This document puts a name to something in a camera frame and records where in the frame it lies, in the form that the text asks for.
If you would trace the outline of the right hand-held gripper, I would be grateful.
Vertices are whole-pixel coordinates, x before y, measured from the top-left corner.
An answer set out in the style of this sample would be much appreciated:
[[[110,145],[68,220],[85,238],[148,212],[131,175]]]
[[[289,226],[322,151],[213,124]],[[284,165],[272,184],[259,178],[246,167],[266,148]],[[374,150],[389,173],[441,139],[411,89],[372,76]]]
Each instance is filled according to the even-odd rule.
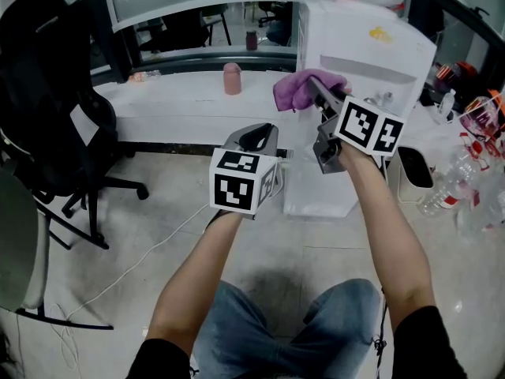
[[[354,98],[337,85],[327,88],[314,76],[308,79],[307,87],[324,117],[313,145],[323,173],[345,170],[339,162],[343,141],[368,156],[393,156],[405,125],[403,118]]]

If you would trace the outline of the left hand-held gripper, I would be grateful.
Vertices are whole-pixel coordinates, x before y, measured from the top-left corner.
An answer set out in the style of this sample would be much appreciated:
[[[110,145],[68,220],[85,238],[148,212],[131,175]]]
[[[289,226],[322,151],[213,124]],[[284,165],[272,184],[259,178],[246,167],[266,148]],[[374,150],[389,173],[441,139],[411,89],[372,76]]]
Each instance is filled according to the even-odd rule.
[[[209,205],[253,219],[273,196],[279,128],[259,123],[233,132],[214,150],[209,168]],[[243,149],[256,149],[258,153]]]

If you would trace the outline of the white water dispenser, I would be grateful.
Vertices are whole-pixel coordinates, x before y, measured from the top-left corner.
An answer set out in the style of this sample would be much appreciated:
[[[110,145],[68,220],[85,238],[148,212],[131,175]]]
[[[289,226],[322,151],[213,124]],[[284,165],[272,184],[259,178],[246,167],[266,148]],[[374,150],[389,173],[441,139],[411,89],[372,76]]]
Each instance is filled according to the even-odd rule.
[[[436,45],[393,11],[358,0],[300,4],[297,69],[321,69],[346,78],[353,96],[378,99],[407,119],[431,68]],[[296,113],[283,211],[292,216],[347,216],[357,203],[348,174],[325,176],[313,154],[315,109]]]

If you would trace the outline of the purple cloth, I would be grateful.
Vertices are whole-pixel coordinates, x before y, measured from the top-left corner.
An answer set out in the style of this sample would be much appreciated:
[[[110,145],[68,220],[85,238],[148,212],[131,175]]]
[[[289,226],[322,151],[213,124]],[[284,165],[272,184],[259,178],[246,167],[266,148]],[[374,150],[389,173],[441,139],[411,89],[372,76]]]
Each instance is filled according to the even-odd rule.
[[[326,88],[338,86],[344,89],[347,85],[345,77],[321,69],[305,69],[288,74],[273,86],[275,105],[279,112],[302,111],[314,104],[307,85],[310,77],[315,77]]]

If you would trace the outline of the person's right forearm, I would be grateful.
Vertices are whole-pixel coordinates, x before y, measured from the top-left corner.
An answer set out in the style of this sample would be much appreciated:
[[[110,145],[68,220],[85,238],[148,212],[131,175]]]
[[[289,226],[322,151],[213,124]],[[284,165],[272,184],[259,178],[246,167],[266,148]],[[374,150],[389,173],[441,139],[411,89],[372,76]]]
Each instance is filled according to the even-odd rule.
[[[344,142],[339,161],[357,193],[391,327],[396,329],[414,311],[436,304],[428,258],[373,158]]]

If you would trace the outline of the person's left forearm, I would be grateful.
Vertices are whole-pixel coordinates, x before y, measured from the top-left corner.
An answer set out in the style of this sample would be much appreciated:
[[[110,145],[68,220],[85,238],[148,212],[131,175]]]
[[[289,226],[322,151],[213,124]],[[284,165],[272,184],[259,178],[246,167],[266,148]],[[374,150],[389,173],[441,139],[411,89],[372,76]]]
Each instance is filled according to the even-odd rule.
[[[220,216],[169,279],[155,306],[146,338],[165,340],[187,355],[214,302],[226,260],[243,216]]]

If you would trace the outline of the pink tumbler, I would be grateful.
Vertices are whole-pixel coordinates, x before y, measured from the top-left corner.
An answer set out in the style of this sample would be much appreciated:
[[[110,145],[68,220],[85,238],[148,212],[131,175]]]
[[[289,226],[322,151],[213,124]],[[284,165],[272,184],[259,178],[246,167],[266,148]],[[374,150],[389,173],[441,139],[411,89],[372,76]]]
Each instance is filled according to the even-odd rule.
[[[237,63],[229,62],[223,67],[224,92],[229,96],[241,93],[241,68]]]

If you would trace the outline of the small clear labelled bottle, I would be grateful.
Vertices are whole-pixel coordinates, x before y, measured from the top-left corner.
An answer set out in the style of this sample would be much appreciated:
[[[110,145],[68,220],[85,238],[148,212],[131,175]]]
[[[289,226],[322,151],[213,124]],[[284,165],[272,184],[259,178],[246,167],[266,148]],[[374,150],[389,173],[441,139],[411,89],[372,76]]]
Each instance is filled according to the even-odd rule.
[[[456,91],[451,89],[442,98],[442,101],[436,110],[436,120],[439,124],[447,123],[447,119],[452,112],[453,106],[455,105],[455,94]]]

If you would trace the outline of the white trash bin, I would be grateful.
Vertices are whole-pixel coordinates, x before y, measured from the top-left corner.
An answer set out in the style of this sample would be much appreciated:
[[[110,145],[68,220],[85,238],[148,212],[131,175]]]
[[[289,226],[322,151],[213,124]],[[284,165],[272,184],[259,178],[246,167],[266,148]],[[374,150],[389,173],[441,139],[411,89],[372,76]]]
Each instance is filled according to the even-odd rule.
[[[398,199],[402,203],[420,204],[433,188],[431,171],[424,156],[415,148],[398,147]]]

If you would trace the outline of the black chair behind window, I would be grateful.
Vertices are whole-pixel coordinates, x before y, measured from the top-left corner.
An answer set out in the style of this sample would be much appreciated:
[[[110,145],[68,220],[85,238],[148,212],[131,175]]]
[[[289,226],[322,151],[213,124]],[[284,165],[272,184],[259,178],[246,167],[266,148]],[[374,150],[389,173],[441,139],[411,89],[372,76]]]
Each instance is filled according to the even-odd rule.
[[[153,53],[178,51],[212,45],[214,25],[221,22],[229,46],[232,45],[224,13],[228,5],[205,6],[162,16],[165,29],[153,31],[152,26],[140,27],[138,31],[149,30],[151,39],[140,45],[141,51]]]

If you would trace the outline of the person's blue jeans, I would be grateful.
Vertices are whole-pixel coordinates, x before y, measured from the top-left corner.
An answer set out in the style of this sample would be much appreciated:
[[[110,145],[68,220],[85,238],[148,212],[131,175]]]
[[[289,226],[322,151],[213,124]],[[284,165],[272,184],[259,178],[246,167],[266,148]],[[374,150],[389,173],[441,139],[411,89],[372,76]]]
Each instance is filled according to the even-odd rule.
[[[302,330],[279,342],[259,307],[221,282],[193,348],[198,379],[354,379],[371,347],[380,294],[365,279],[347,280],[316,298]]]

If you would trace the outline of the black office chair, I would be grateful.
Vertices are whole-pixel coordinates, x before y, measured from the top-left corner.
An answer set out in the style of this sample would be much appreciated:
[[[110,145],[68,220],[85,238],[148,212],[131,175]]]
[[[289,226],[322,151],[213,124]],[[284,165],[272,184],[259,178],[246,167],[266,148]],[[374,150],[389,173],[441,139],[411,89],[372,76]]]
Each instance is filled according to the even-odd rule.
[[[84,238],[99,248],[98,196],[104,188],[145,184],[109,176],[129,151],[118,138],[111,103],[92,86],[88,0],[16,0],[0,16],[0,137],[17,176],[41,201],[64,197],[56,221],[67,226],[73,206],[89,213]]]

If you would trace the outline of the grey shell chair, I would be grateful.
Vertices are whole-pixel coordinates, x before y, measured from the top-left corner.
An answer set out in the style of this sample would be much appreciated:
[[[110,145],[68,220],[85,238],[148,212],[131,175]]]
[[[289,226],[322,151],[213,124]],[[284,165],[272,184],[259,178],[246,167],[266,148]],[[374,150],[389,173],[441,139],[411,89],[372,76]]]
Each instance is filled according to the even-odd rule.
[[[112,331],[112,325],[86,325],[45,313],[50,240],[69,247],[51,230],[51,221],[95,246],[105,245],[39,203],[15,175],[17,161],[0,166],[0,309],[64,328]]]

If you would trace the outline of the person's black shirt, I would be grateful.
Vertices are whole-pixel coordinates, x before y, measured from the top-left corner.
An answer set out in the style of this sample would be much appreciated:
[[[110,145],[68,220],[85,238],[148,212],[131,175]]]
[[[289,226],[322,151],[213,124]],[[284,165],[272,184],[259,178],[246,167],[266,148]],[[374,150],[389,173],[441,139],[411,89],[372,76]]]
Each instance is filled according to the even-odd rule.
[[[392,379],[466,378],[436,307],[424,307],[400,323],[394,334]]]

